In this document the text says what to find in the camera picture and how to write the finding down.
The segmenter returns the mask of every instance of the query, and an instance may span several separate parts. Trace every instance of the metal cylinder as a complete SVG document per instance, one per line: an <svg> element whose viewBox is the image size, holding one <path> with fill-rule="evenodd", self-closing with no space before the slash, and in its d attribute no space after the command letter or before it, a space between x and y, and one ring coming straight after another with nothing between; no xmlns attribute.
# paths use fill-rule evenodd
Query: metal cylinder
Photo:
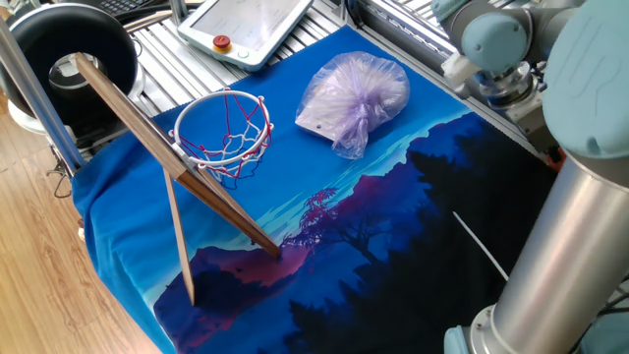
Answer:
<svg viewBox="0 0 629 354"><path fill-rule="evenodd" d="M548 60L550 50L552 50L552 46L557 41L559 34L576 13L577 9L565 9L550 18L545 23L545 26L538 31L537 46L542 56L540 59Z"/></svg>
<svg viewBox="0 0 629 354"><path fill-rule="evenodd" d="M531 75L531 65L520 62L501 75L481 71L476 74L479 89L489 108L507 110L529 97L538 81Z"/></svg>
<svg viewBox="0 0 629 354"><path fill-rule="evenodd" d="M579 7L585 2L586 0L543 0L539 6L542 8Z"/></svg>
<svg viewBox="0 0 629 354"><path fill-rule="evenodd" d="M587 329L629 268L628 166L566 159L478 353L566 353Z"/></svg>

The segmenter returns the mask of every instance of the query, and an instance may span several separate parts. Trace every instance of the wooden stick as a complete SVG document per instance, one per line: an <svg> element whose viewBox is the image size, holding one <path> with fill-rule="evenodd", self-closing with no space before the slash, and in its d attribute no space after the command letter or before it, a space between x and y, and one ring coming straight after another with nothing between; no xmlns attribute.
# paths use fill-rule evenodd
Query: wooden stick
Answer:
<svg viewBox="0 0 629 354"><path fill-rule="evenodd" d="M238 204L231 203L231 196L218 184L211 184L191 170L186 163L175 154L169 144L171 141L165 133L152 121L142 115L136 106L122 94L113 84L98 71L81 53L76 54L77 67L120 120L129 127L140 142L161 163L172 178L191 191L197 198L214 209L221 217L232 223L255 243L259 244L273 257L280 256L280 249L261 230Z"/></svg>
<svg viewBox="0 0 629 354"><path fill-rule="evenodd" d="M177 196L175 195L175 187L173 179L164 168L164 178L166 179L166 189L168 190L168 202L170 202L170 211L173 214L173 224L175 225L175 236L177 237L177 249L179 250L179 263L181 264L181 273L184 277L184 284L188 290L190 302L195 305L195 281L193 280L193 272L188 261L188 248L186 247L186 237L184 236L184 228L181 224L181 216L179 215L179 207L177 206Z"/></svg>

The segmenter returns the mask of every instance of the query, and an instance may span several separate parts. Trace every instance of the metal hoop rim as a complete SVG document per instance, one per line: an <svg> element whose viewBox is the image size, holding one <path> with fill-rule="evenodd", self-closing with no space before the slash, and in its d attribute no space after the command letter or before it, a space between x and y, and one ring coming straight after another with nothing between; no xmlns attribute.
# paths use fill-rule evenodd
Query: metal hoop rim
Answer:
<svg viewBox="0 0 629 354"><path fill-rule="evenodd" d="M205 166L208 167L221 167L221 166L225 166L228 164L232 164L232 163L236 163L239 162L241 160L243 160L245 158L245 156L250 155L253 151L257 150L257 148L259 148L260 145L262 145L262 143L264 142L264 140L266 140L266 138L268 137L268 130L269 129L273 129L273 125L270 123L271 119L270 119L270 115L268 113L268 110L266 109L266 105L264 104L264 98L263 97L255 97L254 95L250 94L250 93L246 93L243 91L239 91L239 90L230 90L230 89L224 89L224 90L220 90L220 91L216 91L216 92L212 92L208 95L205 95L199 99L197 99L196 101L190 103L186 108L184 108L184 110L179 113L179 116L177 117L177 120L175 121L175 127L173 128L173 138L175 139L175 143L177 143L177 145L181 146L181 139L179 138L179 126L181 125L181 121L184 119L184 117L186 116L186 114L193 109L196 105L198 105L199 103L210 99L210 98L214 98L214 97L220 97L220 96L225 96L225 95L229 95L229 94L234 94L234 95L239 95L241 97L246 97L254 102L256 102L257 104L260 105L260 108L263 110L264 115L266 116L266 120L268 121L268 124L266 123L266 120L264 121L264 128L261 130L260 132L260 136L259 138L256 140L256 142L250 147L248 148L246 151L244 151L243 153L228 158L228 159L224 159L224 160L219 160L219 161L210 161L210 160L203 160L200 158L195 158L192 156L188 156L188 159L190 161L193 161L195 163L198 164L203 164Z"/></svg>

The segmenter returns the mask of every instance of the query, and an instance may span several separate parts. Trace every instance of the purple plastic bag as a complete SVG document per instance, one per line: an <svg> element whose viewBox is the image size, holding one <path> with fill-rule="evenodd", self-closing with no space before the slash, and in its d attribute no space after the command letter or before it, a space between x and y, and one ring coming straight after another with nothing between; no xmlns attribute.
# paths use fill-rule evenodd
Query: purple plastic bag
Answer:
<svg viewBox="0 0 629 354"><path fill-rule="evenodd" d="M397 63L364 52L340 54L314 75L296 123L333 140L339 155L361 158L369 133L402 111L410 91Z"/></svg>

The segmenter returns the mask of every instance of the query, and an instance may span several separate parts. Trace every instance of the white cable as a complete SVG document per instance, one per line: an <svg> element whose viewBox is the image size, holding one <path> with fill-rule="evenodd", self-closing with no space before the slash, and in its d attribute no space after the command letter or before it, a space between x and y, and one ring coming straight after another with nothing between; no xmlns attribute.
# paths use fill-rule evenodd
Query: white cable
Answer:
<svg viewBox="0 0 629 354"><path fill-rule="evenodd" d="M498 269L498 271L500 272L500 274L502 274L502 277L504 278L504 280L509 280L509 275L507 275L506 271L504 271L504 269L502 268L502 266L500 266L500 264L498 263L498 261L491 255L491 253L489 252L489 250L485 247L485 245L483 244L483 242L481 242L481 240L474 234L474 232L472 232L472 230L468 227L468 225L461 219L461 216L459 216L458 213L456 213L456 211L452 211L452 213L454 214L454 217L456 217L457 220L459 220L459 222L461 223L461 226L463 226L463 228L465 229L465 231L467 231L470 236L472 236L472 238L474 239L474 241L476 241L477 244L479 244L479 246L481 247L481 249L483 250L483 252L485 252L485 254L489 257L489 260L493 263L493 265L495 266L496 269Z"/></svg>
<svg viewBox="0 0 629 354"><path fill-rule="evenodd" d="M527 18L529 19L529 40L527 40L527 50L524 52L524 56L520 59L524 59L526 58L527 55L529 55L529 51L531 51L531 45L533 45L533 36L534 36L534 22L533 22L533 15L531 15L531 11L527 10L527 9L523 9L524 13L527 14Z"/></svg>

